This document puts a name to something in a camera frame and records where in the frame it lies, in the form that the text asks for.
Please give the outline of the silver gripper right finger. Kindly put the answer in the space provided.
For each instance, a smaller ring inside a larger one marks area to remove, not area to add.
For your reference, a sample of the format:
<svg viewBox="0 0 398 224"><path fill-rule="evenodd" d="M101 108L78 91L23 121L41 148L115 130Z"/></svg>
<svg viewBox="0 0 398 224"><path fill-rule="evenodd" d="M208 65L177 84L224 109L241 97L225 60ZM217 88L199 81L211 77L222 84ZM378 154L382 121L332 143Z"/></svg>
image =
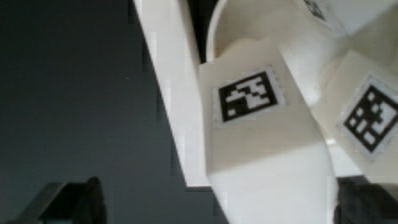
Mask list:
<svg viewBox="0 0 398 224"><path fill-rule="evenodd" d="M337 184L334 224L398 224L398 184L362 176L339 178Z"/></svg>

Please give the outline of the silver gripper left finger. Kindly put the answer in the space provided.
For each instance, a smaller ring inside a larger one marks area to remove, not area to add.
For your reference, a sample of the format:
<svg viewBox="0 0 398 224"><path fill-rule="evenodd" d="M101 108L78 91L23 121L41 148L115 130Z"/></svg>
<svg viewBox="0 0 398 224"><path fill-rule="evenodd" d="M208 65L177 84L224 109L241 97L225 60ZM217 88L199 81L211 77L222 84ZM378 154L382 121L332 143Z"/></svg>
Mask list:
<svg viewBox="0 0 398 224"><path fill-rule="evenodd" d="M10 224L106 224L99 178L50 183Z"/></svg>

